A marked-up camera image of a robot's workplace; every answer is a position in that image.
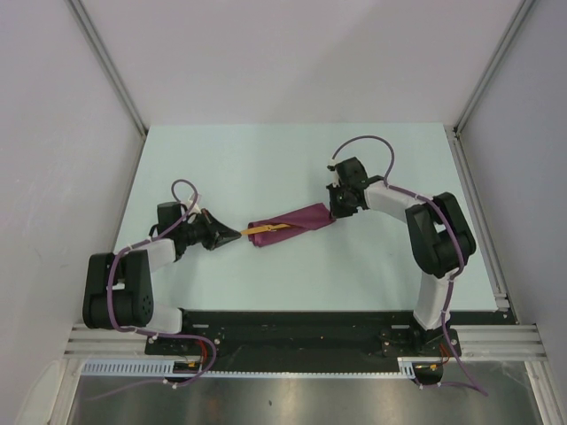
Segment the magenta satin napkin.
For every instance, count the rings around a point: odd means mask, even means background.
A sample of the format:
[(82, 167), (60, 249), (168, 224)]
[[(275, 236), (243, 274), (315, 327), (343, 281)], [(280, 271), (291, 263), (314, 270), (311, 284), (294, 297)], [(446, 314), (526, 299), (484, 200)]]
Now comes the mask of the magenta satin napkin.
[(335, 220), (330, 217), (330, 210), (325, 204), (317, 203), (271, 219), (250, 222), (247, 228), (280, 223), (291, 225), (291, 227), (247, 237), (253, 246), (263, 248), (300, 236), (309, 231), (325, 228), (334, 222)]

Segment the gold butter knife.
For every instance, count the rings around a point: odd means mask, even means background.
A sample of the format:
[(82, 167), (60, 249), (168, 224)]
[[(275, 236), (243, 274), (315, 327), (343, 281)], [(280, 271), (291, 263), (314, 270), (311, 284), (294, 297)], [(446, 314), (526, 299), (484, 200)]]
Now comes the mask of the gold butter knife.
[(247, 228), (245, 230), (242, 230), (240, 232), (240, 234), (242, 236), (251, 236), (251, 235), (257, 235), (257, 234), (261, 234), (261, 233), (274, 232), (274, 231), (277, 231), (277, 230), (290, 228), (290, 227), (291, 227), (291, 225), (283, 224), (283, 223), (280, 223), (280, 224), (265, 224), (265, 225), (262, 225), (262, 226)]

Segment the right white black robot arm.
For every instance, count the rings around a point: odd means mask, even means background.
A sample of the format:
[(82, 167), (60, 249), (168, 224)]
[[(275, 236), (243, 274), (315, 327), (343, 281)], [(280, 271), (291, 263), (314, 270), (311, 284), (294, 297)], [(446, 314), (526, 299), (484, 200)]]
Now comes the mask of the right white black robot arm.
[(328, 169), (333, 181), (330, 216), (342, 219), (360, 210), (385, 213), (407, 225), (411, 251), (422, 270), (414, 320), (419, 327), (408, 333), (410, 348), (429, 355), (440, 345), (437, 328), (449, 319), (452, 283), (477, 249), (476, 241), (456, 197), (444, 192), (432, 198), (368, 176), (357, 158), (337, 162)]

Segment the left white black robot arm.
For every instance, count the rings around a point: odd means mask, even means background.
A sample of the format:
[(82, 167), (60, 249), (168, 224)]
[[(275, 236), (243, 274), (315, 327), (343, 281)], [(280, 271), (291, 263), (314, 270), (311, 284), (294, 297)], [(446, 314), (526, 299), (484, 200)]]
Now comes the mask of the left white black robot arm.
[(183, 324), (178, 307), (154, 300), (152, 276), (180, 260), (200, 244), (213, 251), (236, 241), (241, 233), (218, 221), (207, 209), (189, 209), (179, 202), (157, 206), (158, 222), (141, 243), (124, 252), (97, 253), (89, 258), (82, 319), (87, 328), (165, 334), (174, 352), (189, 352), (195, 331)]

